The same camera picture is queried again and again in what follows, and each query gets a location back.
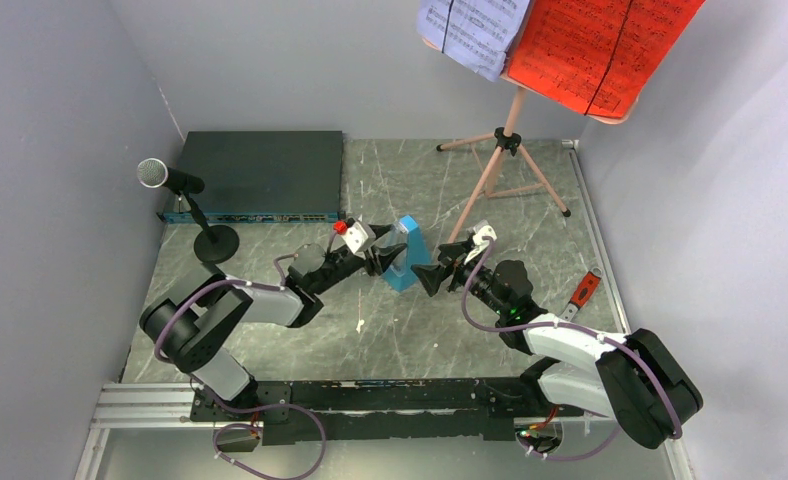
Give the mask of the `red handled tool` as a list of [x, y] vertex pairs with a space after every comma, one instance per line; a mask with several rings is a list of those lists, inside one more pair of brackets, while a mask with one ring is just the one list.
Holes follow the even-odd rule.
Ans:
[[572, 321], [574, 319], [577, 313], [588, 303], [590, 298], [593, 296], [601, 282], [602, 277], [603, 271], [599, 267], [592, 268], [584, 275], [568, 303], [566, 304], [564, 310], [560, 314], [560, 318], [562, 320]]

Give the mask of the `blue metronome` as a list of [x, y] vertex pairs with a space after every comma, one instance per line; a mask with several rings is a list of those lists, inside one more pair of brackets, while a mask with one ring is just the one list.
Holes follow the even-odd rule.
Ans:
[[396, 257], [383, 274], [384, 280], [398, 293], [407, 290], [418, 281], [411, 270], [412, 265], [428, 264], [431, 261], [420, 226], [411, 215], [401, 217], [382, 238], [383, 247], [400, 243], [405, 243], [406, 249]]

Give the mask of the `clear plastic metronome cover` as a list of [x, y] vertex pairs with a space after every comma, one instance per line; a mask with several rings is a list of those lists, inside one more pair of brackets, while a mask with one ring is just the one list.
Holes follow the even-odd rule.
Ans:
[[388, 231], [377, 242], [380, 265], [384, 273], [403, 271], [407, 260], [408, 239], [408, 229], [401, 222], [396, 222], [389, 226]]

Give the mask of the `red sheet music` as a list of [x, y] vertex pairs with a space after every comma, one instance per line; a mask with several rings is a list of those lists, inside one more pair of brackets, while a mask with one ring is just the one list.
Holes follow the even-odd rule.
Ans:
[[622, 123], [703, 4], [536, 1], [506, 75], [575, 113]]

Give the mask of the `aluminium frame rail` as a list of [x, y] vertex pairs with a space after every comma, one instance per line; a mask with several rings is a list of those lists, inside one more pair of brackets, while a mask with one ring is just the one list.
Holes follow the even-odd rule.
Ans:
[[599, 356], [629, 332], [605, 277], [571, 322], [559, 318], [584, 275], [610, 268], [572, 144], [530, 140], [502, 161], [511, 195], [467, 199], [488, 145], [350, 140], [346, 212], [388, 226], [413, 217], [432, 254], [459, 240], [458, 218], [497, 238], [472, 265], [522, 274], [533, 318], [485, 305], [468, 284], [395, 291], [359, 271], [320, 288], [305, 326], [262, 302], [218, 338], [255, 377], [238, 417], [159, 362], [137, 331], [120, 382], [97, 403], [83, 459], [121, 479], [662, 479], [664, 447], [627, 436], [598, 384]]

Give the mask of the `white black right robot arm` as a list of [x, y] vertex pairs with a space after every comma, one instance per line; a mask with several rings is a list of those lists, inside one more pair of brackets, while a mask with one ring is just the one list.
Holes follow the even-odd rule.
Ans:
[[460, 307], [473, 327], [498, 334], [511, 349], [539, 356], [522, 380], [527, 411], [544, 415], [567, 405], [609, 418], [638, 445], [656, 449], [678, 439], [704, 405], [701, 392], [662, 340], [639, 328], [617, 334], [586, 327], [548, 312], [532, 297], [533, 285], [519, 260], [488, 268], [493, 248], [485, 239], [442, 246], [437, 263], [414, 265], [426, 293], [444, 281], [463, 291]]

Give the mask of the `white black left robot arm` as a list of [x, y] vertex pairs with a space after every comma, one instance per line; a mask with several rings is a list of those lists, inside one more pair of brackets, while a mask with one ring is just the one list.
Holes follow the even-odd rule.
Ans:
[[258, 406], [258, 383], [224, 344], [241, 323], [300, 328], [323, 308], [320, 294], [359, 271], [381, 276], [407, 250], [405, 243], [379, 245], [392, 224], [337, 222], [330, 241], [309, 243], [277, 269], [280, 281], [265, 284], [201, 264], [142, 312], [138, 325], [153, 342], [154, 357], [200, 382], [234, 420]]

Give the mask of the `blue sheet music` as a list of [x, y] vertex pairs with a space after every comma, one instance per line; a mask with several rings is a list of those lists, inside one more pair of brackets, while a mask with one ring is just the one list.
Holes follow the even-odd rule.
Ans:
[[495, 81], [530, 7], [530, 0], [422, 0], [416, 29], [442, 54]]

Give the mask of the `black blue network switch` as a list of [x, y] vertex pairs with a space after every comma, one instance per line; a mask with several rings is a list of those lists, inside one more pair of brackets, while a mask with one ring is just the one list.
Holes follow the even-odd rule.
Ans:
[[175, 167], [204, 180], [211, 224], [333, 223], [343, 156], [341, 131], [191, 131]]

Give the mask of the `black microphone on round stand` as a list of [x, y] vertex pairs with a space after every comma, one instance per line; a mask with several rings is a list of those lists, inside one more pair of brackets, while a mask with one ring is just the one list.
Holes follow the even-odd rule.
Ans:
[[193, 250], [198, 260], [208, 264], [220, 264], [232, 258], [238, 251], [240, 240], [237, 232], [226, 225], [210, 226], [208, 220], [193, 199], [205, 190], [204, 181], [194, 175], [168, 167], [162, 160], [147, 158], [137, 165], [137, 179], [149, 189], [166, 188], [177, 198], [177, 209], [188, 213], [201, 232], [194, 240]]

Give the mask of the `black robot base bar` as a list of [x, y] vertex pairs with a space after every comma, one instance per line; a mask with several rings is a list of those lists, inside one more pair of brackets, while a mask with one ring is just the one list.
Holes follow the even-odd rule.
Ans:
[[266, 446], [317, 441], [479, 437], [507, 441], [552, 415], [578, 420], [576, 407], [555, 408], [518, 377], [357, 381], [262, 381], [257, 403]]

